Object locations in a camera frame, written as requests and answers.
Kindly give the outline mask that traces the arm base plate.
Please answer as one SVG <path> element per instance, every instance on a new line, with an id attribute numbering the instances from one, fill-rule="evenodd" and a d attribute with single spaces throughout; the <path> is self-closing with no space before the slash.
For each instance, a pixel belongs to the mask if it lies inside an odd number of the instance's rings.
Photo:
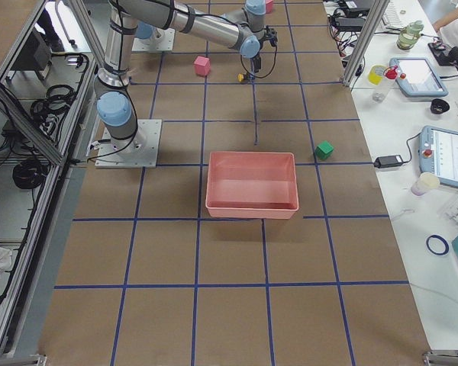
<path id="1" fill-rule="evenodd" d="M 120 141 L 112 139 L 105 127 L 102 138 L 107 143 L 99 147 L 99 158 L 95 159 L 95 167 L 99 169 L 135 169 L 155 168 L 162 130 L 160 119 L 139 119 L 137 134 L 134 140 Z"/>
<path id="2" fill-rule="evenodd" d="M 172 52 L 175 40 L 173 29 L 157 30 L 150 38 L 134 39 L 133 53 L 165 53 Z"/>

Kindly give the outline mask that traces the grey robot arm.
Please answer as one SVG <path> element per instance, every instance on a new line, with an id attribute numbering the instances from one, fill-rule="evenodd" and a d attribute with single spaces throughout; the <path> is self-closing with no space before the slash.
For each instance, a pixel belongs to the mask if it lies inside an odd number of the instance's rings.
<path id="1" fill-rule="evenodd" d="M 236 50 L 250 59 L 254 77 L 264 43 L 276 44 L 265 23 L 266 3 L 246 1 L 241 8 L 216 15 L 177 1 L 112 1 L 103 63 L 95 77 L 96 109 L 109 134 L 105 156 L 125 159 L 142 149 L 144 137 L 128 93 L 134 41 L 154 50 L 175 32 L 191 34 Z"/>

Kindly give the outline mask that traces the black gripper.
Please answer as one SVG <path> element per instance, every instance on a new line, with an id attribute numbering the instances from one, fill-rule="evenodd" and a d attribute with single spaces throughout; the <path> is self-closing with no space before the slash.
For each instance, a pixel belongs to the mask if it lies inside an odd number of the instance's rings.
<path id="1" fill-rule="evenodd" d="M 257 74 L 261 70 L 261 57 L 255 56 L 250 59 L 251 61 L 251 68 L 254 74 Z"/>

